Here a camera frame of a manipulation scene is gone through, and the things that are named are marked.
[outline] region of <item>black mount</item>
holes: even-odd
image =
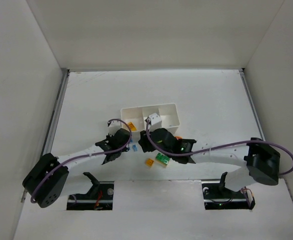
[[[251,140],[263,141],[252,137]],[[248,155],[244,157],[249,175],[258,183],[275,186],[279,184],[280,153],[263,143],[248,143]]]
[[[95,145],[100,147],[105,152],[112,151],[119,149],[124,144],[126,144],[129,138],[130,133],[127,130],[120,128],[113,136],[107,135],[104,140],[95,143]],[[122,149],[122,151],[106,154],[102,165],[114,161],[121,156],[122,152],[127,152],[128,150],[129,149],[125,147]]]
[[[193,144],[197,142],[194,139],[177,139],[165,128],[158,128],[150,132],[150,137],[159,148],[173,154],[191,153]],[[144,153],[153,152],[156,150],[148,140],[146,131],[140,132],[140,140],[138,141],[138,144],[142,147]],[[171,156],[170,154],[166,155],[180,164],[195,164],[191,156]]]
[[[75,197],[77,200],[90,200],[95,195],[97,195],[100,187],[100,182],[90,172],[84,172],[83,175],[87,176],[91,180],[92,187],[89,189],[89,191],[87,191],[86,194],[77,193],[75,194]]]
[[[25,190],[32,195],[46,174],[59,164],[58,159],[51,153],[43,155],[23,180],[22,185]],[[35,201],[41,208],[50,206],[58,199],[66,183],[68,174],[68,168],[62,166],[41,186],[35,196]]]

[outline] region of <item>cable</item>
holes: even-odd
[[[111,151],[100,151],[100,152],[94,152],[94,153],[91,153],[91,154],[83,154],[83,155],[79,155],[79,156],[74,156],[62,163],[60,163],[58,166],[56,166],[55,168],[53,168],[47,175],[45,175],[45,177],[42,179],[42,181],[36,186],[36,188],[34,189],[32,195],[31,195],[31,203],[35,204],[37,201],[35,200],[36,196],[37,196],[37,193],[39,191],[39,189],[42,187],[42,185],[46,182],[46,180],[49,179],[49,177],[56,171],[58,170],[59,168],[61,168],[62,166],[74,161],[74,160],[77,160],[77,159],[82,159],[82,158],[87,158],[87,157],[93,157],[93,156],[97,156],[97,155],[104,155],[104,154],[113,154],[113,153],[117,153],[119,151],[121,151],[122,149],[124,149],[126,147],[126,145],[128,145],[131,141],[131,138],[132,138],[132,131],[131,131],[131,128],[129,127],[129,125],[121,120],[121,119],[118,119],[118,118],[113,118],[113,119],[110,119],[109,121],[107,121],[107,123],[111,123],[112,121],[118,121],[118,122],[121,122],[123,123],[127,129],[129,130],[130,132],[130,137],[128,139],[128,141],[120,148],[118,149],[115,149],[115,150],[111,150]]]
[[[228,144],[223,144],[223,145],[219,145],[219,146],[205,148],[205,149],[201,149],[201,150],[197,150],[197,151],[192,151],[192,152],[188,152],[188,153],[180,153],[180,154],[171,153],[171,152],[168,152],[168,151],[164,151],[163,149],[161,149],[160,147],[158,147],[152,141],[152,139],[150,137],[149,124],[150,124],[150,119],[147,119],[146,120],[146,137],[147,137],[147,139],[149,140],[149,142],[152,144],[152,146],[156,150],[158,150],[160,153],[163,153],[165,155],[169,155],[169,156],[173,156],[173,157],[187,157],[187,156],[192,156],[194,154],[200,154],[200,153],[205,153],[205,152],[208,152],[208,151],[213,151],[213,150],[218,150],[218,149],[224,149],[224,148],[232,147],[232,146],[235,146],[235,145],[242,145],[242,144],[267,144],[267,145],[271,145],[273,147],[276,147],[276,148],[281,149],[284,152],[286,152],[291,157],[292,162],[293,162],[293,154],[288,149],[286,149],[285,147],[283,147],[283,146],[281,146],[279,144],[276,144],[276,143],[273,143],[273,142],[270,142],[270,141],[262,141],[262,140],[236,141],[236,142],[231,142],[231,143],[228,143]],[[285,171],[285,172],[281,172],[281,173],[279,173],[279,175],[285,175],[285,174],[289,174],[291,172],[293,172],[293,165],[292,165],[292,167],[291,167],[290,170]]]
[[[252,196],[252,197],[254,197],[254,195],[253,195],[253,192],[252,192],[252,190],[251,190],[250,188],[246,188],[246,187],[244,187],[243,189],[244,189],[244,190],[246,190],[246,191],[248,191],[248,190],[249,190],[249,191],[250,191],[250,193],[251,193],[251,196]]]
[[[96,200],[96,202],[95,202],[95,205],[94,205],[94,207],[93,207],[93,209],[96,209],[96,207],[98,206],[98,204],[99,204],[99,200],[102,198],[102,190],[100,190],[100,192],[98,193],[98,197],[97,197],[97,200]]]
[[[73,204],[71,204],[71,205],[69,206],[69,208],[73,207],[74,205],[76,205],[76,204],[78,203],[78,200],[77,200],[77,197],[76,197],[76,195],[75,195],[75,194],[71,194],[70,196],[72,196],[72,197],[73,197],[73,199],[74,199],[74,203],[73,203]]]
[[[240,192],[244,195],[245,200],[246,200],[246,202],[247,202],[247,205],[248,205],[248,207],[250,208],[250,207],[251,207],[251,203],[250,203],[250,200],[249,200],[249,198],[248,198],[246,192],[244,191],[244,188],[241,188]]]

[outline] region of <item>green block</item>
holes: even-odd
[[[158,153],[155,157],[155,159],[160,163],[163,164],[165,167],[169,164],[170,158],[162,155],[161,153]]]

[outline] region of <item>orange block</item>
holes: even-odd
[[[128,123],[128,126],[130,127],[131,131],[137,130],[136,126],[134,126],[134,124],[131,121]]]
[[[152,167],[152,165],[153,165],[154,162],[155,162],[154,160],[152,160],[151,158],[148,158],[148,159],[145,161],[145,165],[147,165],[147,166],[149,166],[149,167]]]

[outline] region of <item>white table surface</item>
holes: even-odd
[[[176,103],[176,135],[204,146],[260,136],[237,70],[73,72],[52,153],[70,154],[102,140],[106,121],[119,118],[121,108],[165,103]],[[237,147],[239,155],[246,151]],[[236,167],[171,161],[149,169],[144,161],[154,156],[140,148],[104,166],[83,165],[98,180],[115,181],[112,211],[66,211],[66,196],[42,209],[28,195],[14,239],[293,240],[293,203],[283,179],[277,186],[250,186],[253,211],[205,210],[198,179],[220,178]]]
[[[112,211],[66,211],[66,196],[42,209],[29,196],[14,240],[293,240],[284,180],[250,188],[253,211],[205,210],[191,180],[116,181]]]

